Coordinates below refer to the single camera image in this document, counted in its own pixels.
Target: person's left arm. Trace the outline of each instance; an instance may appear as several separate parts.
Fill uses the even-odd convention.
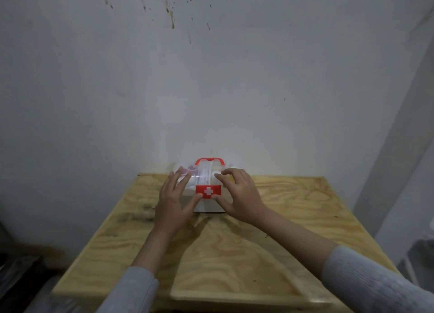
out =
[[[130,267],[107,296],[97,313],[128,312],[147,313],[158,290],[155,278],[167,248],[178,230],[190,219],[202,198],[195,195],[182,208],[179,198],[190,179],[187,174],[177,184],[182,167],[171,172],[160,190],[160,200],[155,207],[155,225]]]

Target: plywood tabletop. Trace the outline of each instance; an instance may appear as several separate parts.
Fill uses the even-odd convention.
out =
[[[264,203],[288,219],[393,270],[324,178],[253,176]],[[53,290],[97,307],[154,224],[166,175],[139,174]],[[157,275],[155,308],[237,303],[319,308],[338,301],[266,234],[225,214],[196,214],[175,236]]]

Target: person's left hand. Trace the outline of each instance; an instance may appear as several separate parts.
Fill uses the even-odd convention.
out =
[[[183,167],[179,167],[176,173],[171,172],[160,190],[160,201],[155,207],[155,226],[158,232],[165,233],[173,237],[176,232],[190,219],[193,215],[194,208],[198,205],[202,194],[196,194],[190,202],[181,207],[179,199],[190,180],[190,172],[179,182],[178,181]]]

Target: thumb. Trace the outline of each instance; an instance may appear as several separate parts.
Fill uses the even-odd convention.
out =
[[[190,202],[187,205],[187,209],[190,212],[193,212],[193,210],[195,209],[195,207],[198,205],[200,199],[203,197],[202,193],[198,193],[195,196],[193,196],[190,200]]]
[[[228,214],[232,214],[234,212],[234,207],[232,204],[230,204],[223,196],[212,195],[211,199],[215,200]]]

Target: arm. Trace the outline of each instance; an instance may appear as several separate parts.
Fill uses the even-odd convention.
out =
[[[213,196],[227,214],[271,236],[355,312],[428,312],[434,307],[433,294],[269,209],[246,171],[230,168],[222,174],[235,180],[215,174],[233,198],[231,204]]]
[[[160,200],[155,207],[155,225],[136,258],[115,288],[99,307],[97,313],[146,313],[151,308],[158,290],[155,279],[167,248],[178,230],[190,219],[202,198],[195,195],[187,206],[181,207],[179,198],[187,185],[188,173],[179,184],[182,167],[171,172],[160,190]]]

